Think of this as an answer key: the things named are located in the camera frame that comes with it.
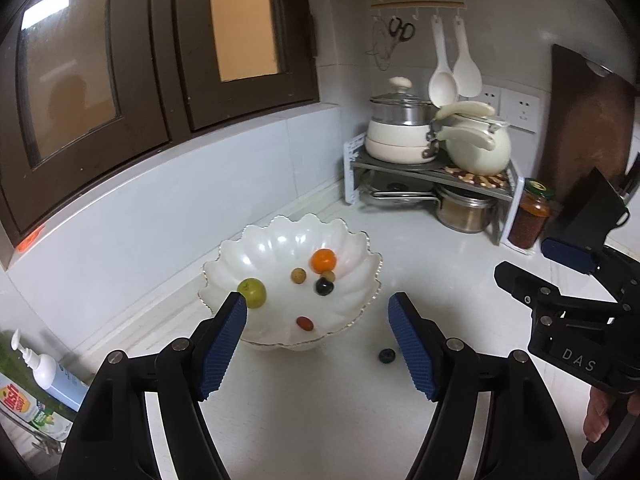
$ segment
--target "soap dispenser bottle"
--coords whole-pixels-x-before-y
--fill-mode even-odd
[[[20,329],[11,338],[11,348],[22,352],[24,362],[33,369],[33,378],[38,386],[49,395],[70,407],[76,412],[84,399],[89,387],[80,379],[64,369],[48,354],[36,354],[30,348],[20,344]]]

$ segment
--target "hand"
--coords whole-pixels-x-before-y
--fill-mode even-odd
[[[609,427],[609,415],[607,415],[607,412],[615,400],[614,397],[596,388],[591,388],[589,405],[587,406],[587,416],[582,426],[582,430],[590,442],[599,441],[602,434],[607,431]],[[631,415],[640,415],[640,392],[634,393],[629,397],[626,408]]]

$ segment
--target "brown wooden cutting board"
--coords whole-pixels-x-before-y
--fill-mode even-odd
[[[613,186],[625,173],[634,124],[634,87],[597,75],[583,56],[552,47],[551,106],[538,179],[563,202],[595,166]]]

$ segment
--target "electrical outlet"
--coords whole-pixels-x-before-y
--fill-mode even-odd
[[[502,90],[500,115],[516,128],[540,132],[540,99],[513,90]]]
[[[497,86],[482,85],[482,91],[480,95],[469,98],[470,101],[480,101],[481,103],[487,103],[495,108],[495,113],[500,112],[500,92],[502,88]]]

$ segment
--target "green dish soap bottle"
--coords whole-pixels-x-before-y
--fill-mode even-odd
[[[69,436],[76,413],[40,388],[19,354],[11,349],[11,336],[0,333],[1,408],[54,440]]]

